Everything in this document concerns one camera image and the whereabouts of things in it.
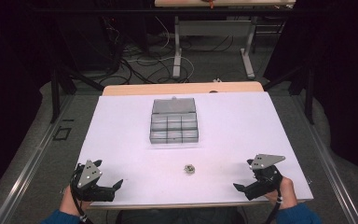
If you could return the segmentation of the desk with white legs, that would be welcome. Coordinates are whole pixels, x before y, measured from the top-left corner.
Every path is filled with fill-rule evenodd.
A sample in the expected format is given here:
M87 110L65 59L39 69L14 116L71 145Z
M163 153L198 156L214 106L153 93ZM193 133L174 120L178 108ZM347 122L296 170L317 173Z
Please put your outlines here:
M214 8L210 8L208 0L155 0L156 7L173 9L206 9L208 12L217 9L275 9L276 7L292 8L296 0L213 0ZM181 75L182 48L180 37L185 35L226 35L244 36L247 38L246 45L241 49L241 57L246 76L255 79L254 69L249 57L255 29L257 16L251 16L245 21L234 20L196 20L183 21L178 16L174 17L174 44L175 55L173 61L173 77Z

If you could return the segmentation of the black metal stand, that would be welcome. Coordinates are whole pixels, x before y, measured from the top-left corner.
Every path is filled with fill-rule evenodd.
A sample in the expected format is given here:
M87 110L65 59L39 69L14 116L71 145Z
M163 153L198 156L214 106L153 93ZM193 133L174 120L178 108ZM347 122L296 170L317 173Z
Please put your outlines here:
M314 71L310 65L302 64L295 68L283 73L276 79L269 81L263 86L265 91L268 91L278 84L290 79L288 91L290 95L299 95L305 91L304 115L311 125L314 124L312 116L313 106L313 84L314 84Z
M79 72L70 69L66 65L57 65L50 71L51 78L51 102L52 102L52 118L54 123L61 114L60 89L66 94L73 95L76 93L76 85L73 78L77 78L83 83L91 86L97 91L102 91L104 86L96 83L88 77L83 76Z

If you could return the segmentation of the person's left hand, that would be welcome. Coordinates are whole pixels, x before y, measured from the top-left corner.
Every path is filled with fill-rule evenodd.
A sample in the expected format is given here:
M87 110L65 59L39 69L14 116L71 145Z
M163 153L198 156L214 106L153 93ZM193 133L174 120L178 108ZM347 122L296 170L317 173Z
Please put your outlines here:
M81 207L81 210L85 212L88 207L91 205L91 202L85 202L85 201L78 201L77 204ZM65 188L63 191L63 197L62 202L59 207L59 210L61 212L64 212L69 215L80 217L81 214L77 210L76 204L74 202L74 199L72 197L71 189L69 186Z

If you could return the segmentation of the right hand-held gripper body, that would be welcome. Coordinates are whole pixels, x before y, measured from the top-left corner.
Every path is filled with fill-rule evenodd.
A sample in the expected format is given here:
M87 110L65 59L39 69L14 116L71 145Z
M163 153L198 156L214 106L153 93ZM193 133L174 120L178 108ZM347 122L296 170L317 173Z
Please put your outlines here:
M256 181L245 187L245 196L249 201L272 192L277 189L282 182L282 174L275 166L276 163L284 161L284 156L257 154L253 158L250 169L255 175Z

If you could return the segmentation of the clear plastic compartment box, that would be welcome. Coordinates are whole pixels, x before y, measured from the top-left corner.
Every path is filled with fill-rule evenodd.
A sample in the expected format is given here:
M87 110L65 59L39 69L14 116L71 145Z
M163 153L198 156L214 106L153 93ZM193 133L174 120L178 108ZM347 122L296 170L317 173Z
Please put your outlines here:
M156 99L152 107L149 140L151 144L198 143L195 99Z

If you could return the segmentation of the metal floor rail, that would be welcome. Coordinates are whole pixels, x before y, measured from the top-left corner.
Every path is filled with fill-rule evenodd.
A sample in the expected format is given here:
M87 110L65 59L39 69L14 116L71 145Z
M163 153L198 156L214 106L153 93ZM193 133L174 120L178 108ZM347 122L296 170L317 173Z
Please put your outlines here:
M75 96L50 123L43 106L0 182L0 224L39 224L59 207L79 154Z
M294 102L296 111L300 114L301 119L305 122L305 126L309 130L312 141L316 146L316 154L348 223L358 224L358 211L337 171L337 166L330 152L318 134L315 126L310 124L309 119L304 115L305 106L302 104L301 97L292 96L292 101Z

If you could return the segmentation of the white table mat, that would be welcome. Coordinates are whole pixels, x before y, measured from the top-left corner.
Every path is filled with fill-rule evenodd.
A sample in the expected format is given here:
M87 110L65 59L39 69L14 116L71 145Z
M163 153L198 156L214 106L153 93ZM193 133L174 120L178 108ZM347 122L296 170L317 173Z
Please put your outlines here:
M313 195L265 92L201 93L195 99L196 144L154 145L149 140L153 95L100 97L79 162L102 160L101 186L123 179L110 203L115 208L246 204L233 184L248 186L247 160L257 154L284 156L277 167L295 183L299 200ZM185 166L196 171L187 174Z

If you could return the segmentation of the person's right hand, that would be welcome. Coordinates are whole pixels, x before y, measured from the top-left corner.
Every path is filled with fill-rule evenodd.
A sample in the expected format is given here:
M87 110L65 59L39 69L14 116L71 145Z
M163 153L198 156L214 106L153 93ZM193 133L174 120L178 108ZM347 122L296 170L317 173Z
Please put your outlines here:
M294 189L294 183L290 178L283 177L280 184L282 202L280 209L288 209L297 205L297 198ZM278 199L278 191L274 190L265 194L265 197L272 203L275 204Z

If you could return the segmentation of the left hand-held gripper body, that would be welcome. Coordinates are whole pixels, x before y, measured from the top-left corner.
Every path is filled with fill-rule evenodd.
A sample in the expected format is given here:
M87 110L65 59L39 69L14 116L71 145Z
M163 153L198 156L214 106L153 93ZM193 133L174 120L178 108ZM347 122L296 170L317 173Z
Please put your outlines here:
M79 163L70 182L75 197L85 202L112 202L116 191L112 187L100 187L97 184L102 174L91 160L87 160L85 164Z

